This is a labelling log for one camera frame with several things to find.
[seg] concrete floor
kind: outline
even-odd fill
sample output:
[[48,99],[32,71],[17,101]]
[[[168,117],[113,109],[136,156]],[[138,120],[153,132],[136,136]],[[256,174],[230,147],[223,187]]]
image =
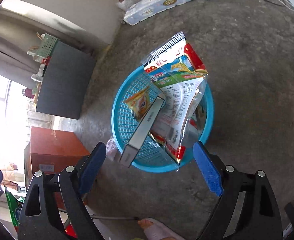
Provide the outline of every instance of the concrete floor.
[[[140,60],[183,31],[209,72],[215,123],[206,144],[239,171],[264,170],[284,206],[294,201],[294,12],[261,0],[195,0],[135,26],[123,25],[95,67],[82,116],[63,120],[91,151],[111,136],[111,109],[123,80]],[[153,217],[195,239],[218,198],[195,161],[152,174],[106,160],[89,205],[108,216]],[[113,240],[145,238],[135,222],[102,223]]]

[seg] tissue package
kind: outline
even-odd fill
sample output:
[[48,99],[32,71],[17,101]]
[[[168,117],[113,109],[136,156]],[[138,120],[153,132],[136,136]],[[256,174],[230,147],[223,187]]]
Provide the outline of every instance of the tissue package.
[[124,21],[130,25],[135,25],[156,13],[189,1],[191,0],[141,0],[129,8],[124,17]]

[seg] metal screw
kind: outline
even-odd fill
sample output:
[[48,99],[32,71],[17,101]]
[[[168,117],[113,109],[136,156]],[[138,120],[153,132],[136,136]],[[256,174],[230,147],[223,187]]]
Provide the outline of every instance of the metal screw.
[[34,175],[35,175],[36,177],[40,177],[40,176],[42,175],[42,171],[36,171],[36,172],[34,173]]
[[74,166],[68,166],[68,167],[66,168],[66,171],[67,171],[67,172],[73,172],[73,171],[74,171]]
[[258,173],[258,175],[259,175],[260,177],[265,177],[265,172],[263,172],[263,171],[258,171],[257,173]]
[[231,165],[227,165],[226,166],[226,171],[229,171],[229,172],[233,172],[235,170],[235,168]]

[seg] nutrition label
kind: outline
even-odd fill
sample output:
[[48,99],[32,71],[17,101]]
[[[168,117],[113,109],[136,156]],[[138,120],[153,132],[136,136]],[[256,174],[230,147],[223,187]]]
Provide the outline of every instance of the nutrition label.
[[166,138],[174,149],[179,147],[181,140],[173,138],[181,138],[187,111],[196,93],[194,90],[202,81],[201,77],[161,88],[166,95],[166,104],[160,111],[152,130]]

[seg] green package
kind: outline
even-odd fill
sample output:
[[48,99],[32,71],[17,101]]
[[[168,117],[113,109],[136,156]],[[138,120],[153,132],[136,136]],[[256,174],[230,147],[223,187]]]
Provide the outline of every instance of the green package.
[[19,199],[16,199],[15,196],[7,190],[6,186],[5,186],[5,194],[6,194],[13,226],[15,230],[18,232],[19,217],[20,217],[21,207],[24,200],[22,197],[20,197]]

